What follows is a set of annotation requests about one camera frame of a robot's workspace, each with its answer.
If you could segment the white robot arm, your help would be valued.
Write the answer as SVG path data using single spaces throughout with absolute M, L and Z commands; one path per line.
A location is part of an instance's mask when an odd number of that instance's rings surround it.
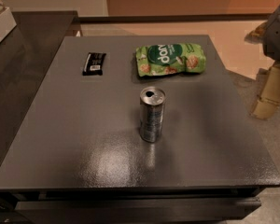
M 267 20 L 262 46 L 264 54 L 274 63 L 265 74 L 252 115 L 269 119 L 280 107 L 280 5 Z

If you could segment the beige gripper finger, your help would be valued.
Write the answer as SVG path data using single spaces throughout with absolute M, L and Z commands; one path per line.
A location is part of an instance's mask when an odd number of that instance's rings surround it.
M 260 79 L 260 93 L 251 114 L 257 119 L 269 119 L 280 107 L 280 62 L 262 71 Z

